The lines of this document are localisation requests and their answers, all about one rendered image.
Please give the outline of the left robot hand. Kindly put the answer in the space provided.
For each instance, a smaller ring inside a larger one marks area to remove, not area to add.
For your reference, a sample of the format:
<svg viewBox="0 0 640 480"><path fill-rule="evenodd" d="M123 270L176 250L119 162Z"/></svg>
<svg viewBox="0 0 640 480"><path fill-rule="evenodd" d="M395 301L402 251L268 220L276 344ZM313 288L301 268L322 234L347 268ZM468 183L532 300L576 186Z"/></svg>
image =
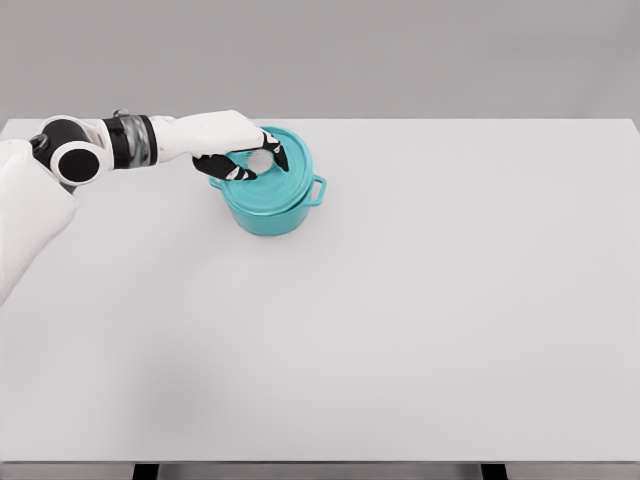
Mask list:
<svg viewBox="0 0 640 480"><path fill-rule="evenodd" d="M255 172L239 166L227 153L258 149L269 151L276 165L289 171L281 142L235 110L197 114L186 120L193 135L189 152L201 173L223 181L255 180Z"/></svg>

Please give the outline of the teal pot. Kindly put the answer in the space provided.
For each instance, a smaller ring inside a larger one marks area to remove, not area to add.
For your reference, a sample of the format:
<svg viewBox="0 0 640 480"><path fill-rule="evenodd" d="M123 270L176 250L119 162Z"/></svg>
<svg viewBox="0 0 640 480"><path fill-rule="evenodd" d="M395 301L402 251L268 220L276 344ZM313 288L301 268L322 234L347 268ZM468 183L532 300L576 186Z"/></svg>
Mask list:
<svg viewBox="0 0 640 480"><path fill-rule="evenodd" d="M258 236L278 236L295 230L304 222L312 207L322 204L326 187L327 181L314 175L300 200L284 211L268 215L256 215L232 206L229 201L226 203L236 223L245 231Z"/></svg>

